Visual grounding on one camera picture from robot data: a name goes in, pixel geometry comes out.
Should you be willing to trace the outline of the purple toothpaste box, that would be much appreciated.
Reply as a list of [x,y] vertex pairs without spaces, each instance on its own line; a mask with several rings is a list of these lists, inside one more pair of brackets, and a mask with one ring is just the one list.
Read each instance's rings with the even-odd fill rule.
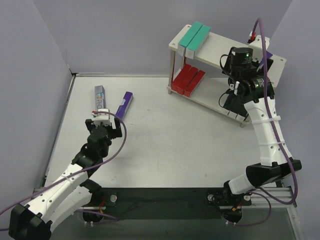
[[[271,68],[271,66],[272,66],[272,64],[274,62],[274,60],[271,59],[272,56],[273,56],[272,53],[270,53],[268,51],[266,52],[267,71]],[[257,68],[257,71],[258,72],[263,72],[263,68],[264,68],[264,59],[262,58],[260,63],[259,63],[259,66]]]
[[115,114],[118,119],[123,120],[125,118],[126,113],[129,110],[133,99],[133,93],[130,91],[126,91]]

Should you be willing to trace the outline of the silver Rio box top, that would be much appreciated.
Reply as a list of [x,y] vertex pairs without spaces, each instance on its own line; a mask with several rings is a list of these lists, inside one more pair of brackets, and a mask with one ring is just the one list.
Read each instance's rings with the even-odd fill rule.
[[106,104],[106,92],[103,85],[97,85],[94,87],[94,103],[95,103],[95,110],[105,111],[107,109]]

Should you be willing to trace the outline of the silver rio box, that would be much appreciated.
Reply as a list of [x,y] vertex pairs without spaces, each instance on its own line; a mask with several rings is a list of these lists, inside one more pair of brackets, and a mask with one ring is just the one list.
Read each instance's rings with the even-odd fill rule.
[[201,22],[195,21],[191,26],[188,27],[187,32],[181,38],[178,43],[177,52],[180,56],[184,57],[186,53],[187,46],[198,33],[200,28],[203,26]]
[[97,85],[94,87],[94,103],[95,103],[95,110],[105,111],[107,109],[106,104],[106,92],[103,85]]

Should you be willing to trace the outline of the teal toothpaste box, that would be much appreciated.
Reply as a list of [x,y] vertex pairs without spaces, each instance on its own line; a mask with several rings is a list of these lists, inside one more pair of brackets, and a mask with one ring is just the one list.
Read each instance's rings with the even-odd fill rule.
[[194,59],[210,35],[211,28],[203,25],[186,47],[185,57]]

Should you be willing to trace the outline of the silver Rio box bottom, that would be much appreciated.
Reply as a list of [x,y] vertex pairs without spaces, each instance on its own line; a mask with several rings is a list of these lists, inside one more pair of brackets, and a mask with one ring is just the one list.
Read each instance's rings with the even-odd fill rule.
[[187,32],[181,38],[178,43],[177,52],[180,56],[184,57],[186,53],[187,46],[198,33],[200,28],[203,26],[201,22],[195,21],[191,26],[188,27]]

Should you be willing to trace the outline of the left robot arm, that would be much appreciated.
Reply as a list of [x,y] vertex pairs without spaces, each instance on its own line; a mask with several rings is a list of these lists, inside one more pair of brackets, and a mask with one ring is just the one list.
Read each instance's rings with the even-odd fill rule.
[[48,240],[54,229],[78,208],[100,203],[100,186],[90,177],[108,160],[109,147],[116,138],[127,138],[127,127],[115,117],[112,127],[101,116],[85,121],[89,136],[71,163],[51,185],[14,204],[8,235],[15,240]]

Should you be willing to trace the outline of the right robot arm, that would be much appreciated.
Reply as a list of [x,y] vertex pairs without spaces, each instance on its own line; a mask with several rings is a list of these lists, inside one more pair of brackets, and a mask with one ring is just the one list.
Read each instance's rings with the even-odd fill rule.
[[249,47],[232,47],[225,64],[220,65],[229,85],[222,107],[251,119],[260,152],[259,163],[247,166],[244,174],[226,183],[228,188],[222,190],[221,197],[227,204],[233,204],[241,194],[302,169],[300,160],[293,159],[285,143],[272,83],[253,63],[253,52]]

